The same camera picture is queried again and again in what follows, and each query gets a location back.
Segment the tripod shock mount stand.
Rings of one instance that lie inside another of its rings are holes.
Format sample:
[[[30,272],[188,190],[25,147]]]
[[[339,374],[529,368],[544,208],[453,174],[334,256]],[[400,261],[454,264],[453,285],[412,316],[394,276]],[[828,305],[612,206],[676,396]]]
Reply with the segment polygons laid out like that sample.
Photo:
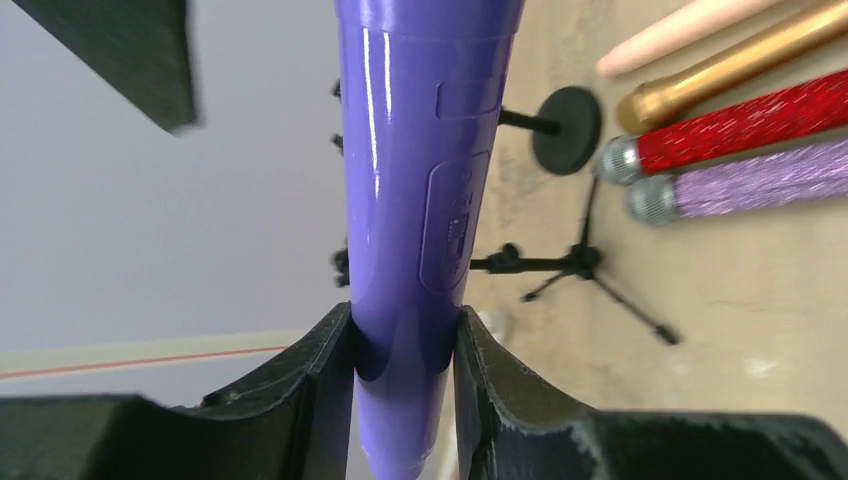
[[[473,270],[491,275],[552,272],[551,278],[523,296],[525,302],[535,300],[562,278],[578,276],[598,285],[663,342],[679,344],[679,336],[669,326],[654,321],[597,276],[602,255],[590,243],[595,185],[590,187],[587,197],[578,242],[564,256],[525,257],[517,245],[506,243],[500,251],[485,258],[472,258],[489,160],[488,154],[481,154],[435,166],[426,181],[425,192],[411,202],[402,202],[400,209],[406,216],[389,223],[393,229],[389,238],[378,243],[369,262],[381,281],[373,290],[379,300],[416,300],[432,314],[431,321],[418,336],[425,352],[432,353],[455,338],[458,317],[448,315],[445,309],[437,310],[434,301],[456,293]],[[421,210],[418,220],[408,215],[413,207]]]

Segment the purple glitter microphone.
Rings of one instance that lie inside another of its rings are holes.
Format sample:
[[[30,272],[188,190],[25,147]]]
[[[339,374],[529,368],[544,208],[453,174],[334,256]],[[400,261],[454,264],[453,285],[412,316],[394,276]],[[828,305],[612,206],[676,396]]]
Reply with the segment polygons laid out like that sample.
[[[719,216],[847,195],[847,141],[829,141],[679,175],[654,175],[626,193],[631,217],[662,227],[680,218]]]

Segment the gold metallic microphone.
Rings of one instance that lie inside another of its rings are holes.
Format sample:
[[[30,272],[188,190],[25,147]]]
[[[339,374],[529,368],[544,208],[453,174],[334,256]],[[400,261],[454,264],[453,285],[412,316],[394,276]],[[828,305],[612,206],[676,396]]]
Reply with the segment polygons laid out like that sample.
[[[643,134],[671,124],[732,88],[847,34],[847,3],[820,1],[679,71],[639,85],[616,110],[621,128]]]

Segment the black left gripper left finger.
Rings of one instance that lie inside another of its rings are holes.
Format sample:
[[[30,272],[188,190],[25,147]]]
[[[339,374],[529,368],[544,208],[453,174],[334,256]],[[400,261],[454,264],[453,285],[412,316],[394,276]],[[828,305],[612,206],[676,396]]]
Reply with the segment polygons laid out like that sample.
[[[350,307],[193,408],[138,395],[1,403],[5,479],[342,479],[351,423]]]

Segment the cream peach plastic microphone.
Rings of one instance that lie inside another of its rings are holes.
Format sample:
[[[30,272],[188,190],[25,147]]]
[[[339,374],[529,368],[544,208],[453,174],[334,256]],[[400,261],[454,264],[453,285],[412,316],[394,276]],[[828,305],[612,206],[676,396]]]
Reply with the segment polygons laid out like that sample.
[[[692,1],[615,46],[597,61],[596,72],[611,78],[634,71],[776,4],[777,0]]]

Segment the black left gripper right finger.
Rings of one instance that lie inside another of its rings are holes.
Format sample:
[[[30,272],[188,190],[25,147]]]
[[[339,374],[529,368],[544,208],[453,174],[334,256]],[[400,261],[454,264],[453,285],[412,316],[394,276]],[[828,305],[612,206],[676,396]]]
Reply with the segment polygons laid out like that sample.
[[[843,479],[847,447],[804,415],[597,410],[464,308],[454,353],[464,479]]]

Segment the round base shock mount stand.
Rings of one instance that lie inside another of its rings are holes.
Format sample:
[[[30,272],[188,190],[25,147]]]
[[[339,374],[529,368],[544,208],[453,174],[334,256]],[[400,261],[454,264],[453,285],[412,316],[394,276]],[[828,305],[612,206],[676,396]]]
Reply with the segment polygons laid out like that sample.
[[[603,114],[594,93],[581,86],[554,91],[535,116],[502,108],[498,125],[532,132],[531,149],[548,173],[568,176],[581,170],[600,142]]]

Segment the red glitter microphone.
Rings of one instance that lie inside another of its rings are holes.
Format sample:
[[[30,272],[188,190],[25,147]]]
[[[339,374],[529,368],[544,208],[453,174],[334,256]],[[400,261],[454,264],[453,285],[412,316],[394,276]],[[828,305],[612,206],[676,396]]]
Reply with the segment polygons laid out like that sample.
[[[847,124],[847,72],[808,80],[639,136],[608,141],[595,173],[616,185]]]

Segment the violet plastic microphone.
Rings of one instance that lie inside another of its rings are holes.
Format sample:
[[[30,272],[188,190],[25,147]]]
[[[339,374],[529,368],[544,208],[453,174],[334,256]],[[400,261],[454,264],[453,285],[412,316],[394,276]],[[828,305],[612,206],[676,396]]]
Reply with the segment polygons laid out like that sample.
[[[340,1],[362,448],[415,479],[434,446],[519,1]]]

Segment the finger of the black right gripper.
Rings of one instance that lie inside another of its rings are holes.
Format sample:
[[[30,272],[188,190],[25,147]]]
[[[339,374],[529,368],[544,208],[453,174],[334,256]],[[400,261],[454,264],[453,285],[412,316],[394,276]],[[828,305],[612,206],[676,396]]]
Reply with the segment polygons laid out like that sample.
[[[169,133],[198,123],[186,0],[19,0],[16,5]]]

